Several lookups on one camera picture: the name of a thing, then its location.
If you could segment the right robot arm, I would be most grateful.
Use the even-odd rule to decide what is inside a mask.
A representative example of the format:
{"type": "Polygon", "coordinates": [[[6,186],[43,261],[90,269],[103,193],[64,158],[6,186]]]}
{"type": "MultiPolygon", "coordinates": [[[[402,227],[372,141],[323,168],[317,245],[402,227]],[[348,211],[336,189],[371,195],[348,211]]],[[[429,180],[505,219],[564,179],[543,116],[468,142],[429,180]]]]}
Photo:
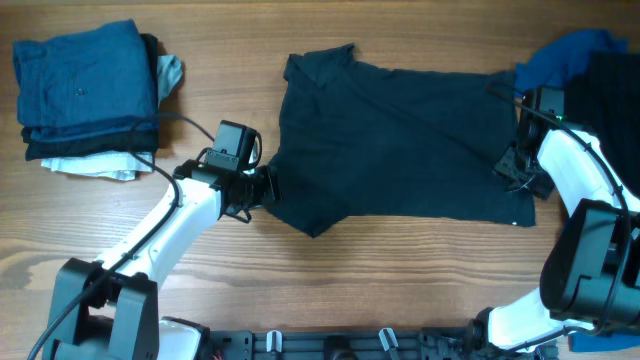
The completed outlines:
{"type": "Polygon", "coordinates": [[[560,191],[569,218],[538,288],[469,324],[468,353],[515,358],[574,333],[639,333],[639,226],[596,137],[555,112],[523,109],[518,148],[536,156],[560,191]]]}

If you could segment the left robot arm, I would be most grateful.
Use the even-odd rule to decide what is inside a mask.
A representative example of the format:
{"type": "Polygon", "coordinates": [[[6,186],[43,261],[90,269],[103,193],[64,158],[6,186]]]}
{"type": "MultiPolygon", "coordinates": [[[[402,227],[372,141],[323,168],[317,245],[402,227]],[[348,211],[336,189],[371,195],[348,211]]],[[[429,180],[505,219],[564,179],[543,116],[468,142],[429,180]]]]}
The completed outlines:
{"type": "Polygon", "coordinates": [[[207,359],[210,331],[162,317],[158,293],[202,232],[223,216],[278,199],[266,166],[250,170],[188,160],[165,197],[117,245],[88,262],[68,260],[54,285],[48,327],[31,353],[45,359],[207,359]]]}

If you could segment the dark green t-shirt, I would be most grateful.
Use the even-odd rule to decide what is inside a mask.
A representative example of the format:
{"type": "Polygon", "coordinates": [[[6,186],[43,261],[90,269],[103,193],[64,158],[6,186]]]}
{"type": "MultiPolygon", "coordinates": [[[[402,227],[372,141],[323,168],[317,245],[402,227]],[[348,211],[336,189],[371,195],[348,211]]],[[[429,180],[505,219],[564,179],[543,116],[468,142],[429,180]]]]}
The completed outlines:
{"type": "Polygon", "coordinates": [[[365,215],[535,224],[532,195],[494,172],[517,128],[512,72],[390,70],[347,44],[293,54],[283,76],[277,219],[311,237],[365,215]]]}

